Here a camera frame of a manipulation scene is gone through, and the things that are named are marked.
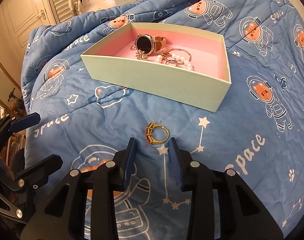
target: comforter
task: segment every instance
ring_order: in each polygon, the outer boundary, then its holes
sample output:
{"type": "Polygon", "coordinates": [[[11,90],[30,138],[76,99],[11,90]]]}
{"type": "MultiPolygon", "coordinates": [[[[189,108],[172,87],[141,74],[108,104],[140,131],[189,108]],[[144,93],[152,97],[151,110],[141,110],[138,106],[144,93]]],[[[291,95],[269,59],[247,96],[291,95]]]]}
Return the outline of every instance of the comforter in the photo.
{"type": "MultiPolygon", "coordinates": [[[[64,162],[36,200],[70,169],[96,169],[135,137],[135,173],[115,193],[119,237],[185,239],[191,195],[175,185],[167,142],[148,146],[153,121],[210,169],[235,169],[284,236],[304,214],[304,23],[288,0],[140,0],[42,26],[30,34],[21,85],[27,112],[42,118],[27,130],[26,167],[50,154],[64,162]],[[218,111],[92,80],[80,54],[122,22],[224,35],[232,85],[218,111]]],[[[87,238],[91,198],[89,191],[87,238]]]]}

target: door handle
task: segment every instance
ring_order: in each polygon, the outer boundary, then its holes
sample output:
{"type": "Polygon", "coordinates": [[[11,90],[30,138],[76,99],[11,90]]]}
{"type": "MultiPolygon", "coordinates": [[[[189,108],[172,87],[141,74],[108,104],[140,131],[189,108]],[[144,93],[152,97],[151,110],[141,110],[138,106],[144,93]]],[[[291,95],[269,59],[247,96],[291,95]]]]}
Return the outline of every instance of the door handle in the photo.
{"type": "Polygon", "coordinates": [[[44,13],[43,10],[41,10],[41,11],[40,11],[40,14],[37,15],[35,18],[38,19],[38,18],[41,18],[41,17],[42,17],[43,20],[46,20],[46,16],[45,16],[45,13],[44,13]]]}

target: door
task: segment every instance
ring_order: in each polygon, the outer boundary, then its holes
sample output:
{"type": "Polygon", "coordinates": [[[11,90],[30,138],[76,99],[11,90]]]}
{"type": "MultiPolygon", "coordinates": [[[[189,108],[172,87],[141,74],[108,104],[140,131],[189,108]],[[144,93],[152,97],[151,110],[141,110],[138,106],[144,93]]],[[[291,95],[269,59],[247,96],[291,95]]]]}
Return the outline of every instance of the door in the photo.
{"type": "Polygon", "coordinates": [[[20,84],[30,32],[50,25],[42,0],[3,0],[0,5],[0,62],[20,84]]]}

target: black watch face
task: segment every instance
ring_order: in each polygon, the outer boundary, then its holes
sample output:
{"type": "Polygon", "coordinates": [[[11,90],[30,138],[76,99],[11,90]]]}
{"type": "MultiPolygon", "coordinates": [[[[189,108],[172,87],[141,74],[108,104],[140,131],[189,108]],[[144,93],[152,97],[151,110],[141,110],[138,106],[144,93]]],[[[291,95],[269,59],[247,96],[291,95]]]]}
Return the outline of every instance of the black watch face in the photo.
{"type": "Polygon", "coordinates": [[[148,37],[140,36],[136,40],[136,48],[143,51],[144,54],[149,54],[153,48],[153,45],[148,37]]]}

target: screw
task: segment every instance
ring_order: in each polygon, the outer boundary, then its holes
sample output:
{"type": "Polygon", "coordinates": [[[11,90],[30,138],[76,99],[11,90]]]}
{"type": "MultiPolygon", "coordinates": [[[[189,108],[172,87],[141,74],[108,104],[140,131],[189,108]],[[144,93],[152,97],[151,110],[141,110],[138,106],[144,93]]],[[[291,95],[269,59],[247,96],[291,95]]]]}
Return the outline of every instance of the screw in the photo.
{"type": "Polygon", "coordinates": [[[79,171],[78,170],[71,170],[70,171],[70,175],[72,176],[72,177],[75,177],[75,176],[77,176],[79,174],[79,171]]]}
{"type": "Polygon", "coordinates": [[[18,218],[22,218],[23,214],[22,214],[22,211],[21,211],[20,209],[17,209],[17,210],[16,210],[16,216],[17,216],[18,218]]]}
{"type": "Polygon", "coordinates": [[[197,168],[198,166],[200,166],[200,163],[197,162],[197,161],[192,161],[192,162],[190,163],[190,165],[191,165],[191,167],[193,167],[193,168],[197,168]]]}
{"type": "Polygon", "coordinates": [[[108,168],[112,168],[115,166],[115,162],[114,161],[109,161],[107,163],[105,163],[105,166],[107,166],[108,168]]]}
{"type": "Polygon", "coordinates": [[[235,170],[233,170],[233,169],[228,169],[228,170],[227,170],[227,174],[228,174],[229,176],[234,176],[236,173],[235,173],[235,170]]]}
{"type": "Polygon", "coordinates": [[[23,179],[20,179],[20,180],[19,180],[19,186],[20,186],[20,187],[23,187],[23,186],[24,186],[24,180],[23,180],[23,179]]]}

